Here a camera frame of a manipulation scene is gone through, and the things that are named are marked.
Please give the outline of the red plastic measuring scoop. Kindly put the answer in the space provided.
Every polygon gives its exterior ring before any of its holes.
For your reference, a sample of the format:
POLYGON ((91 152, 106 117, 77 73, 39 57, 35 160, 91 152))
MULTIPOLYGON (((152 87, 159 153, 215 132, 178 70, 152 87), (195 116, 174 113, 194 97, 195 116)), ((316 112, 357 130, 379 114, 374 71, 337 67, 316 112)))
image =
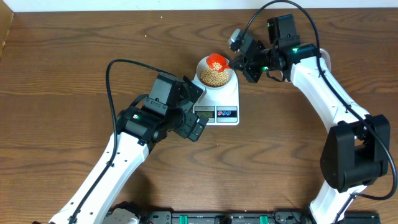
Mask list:
POLYGON ((213 68, 213 63, 214 62, 218 62, 220 64, 222 64, 223 69, 221 71, 217 71, 217 72, 223 72, 224 69, 230 69, 229 65, 228 65, 228 61, 226 58, 224 58, 222 55, 220 54, 210 54, 207 59, 206 59, 206 63, 207 65, 214 70, 213 68))

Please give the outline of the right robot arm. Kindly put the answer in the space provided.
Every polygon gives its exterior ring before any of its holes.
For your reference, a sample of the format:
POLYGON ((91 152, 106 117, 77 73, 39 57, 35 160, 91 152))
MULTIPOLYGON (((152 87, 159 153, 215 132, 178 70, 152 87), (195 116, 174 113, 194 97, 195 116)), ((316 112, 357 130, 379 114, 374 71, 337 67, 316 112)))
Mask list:
POLYGON ((280 80, 297 87, 318 113, 328 133, 320 158, 324 183, 303 221, 338 223, 367 186, 395 171, 389 153, 390 124, 383 115, 369 114, 345 92, 330 72, 328 55, 317 44, 301 43, 292 15, 269 19, 267 30, 270 48, 246 30, 234 31, 228 43, 239 56, 229 66, 250 83, 279 71, 280 80))

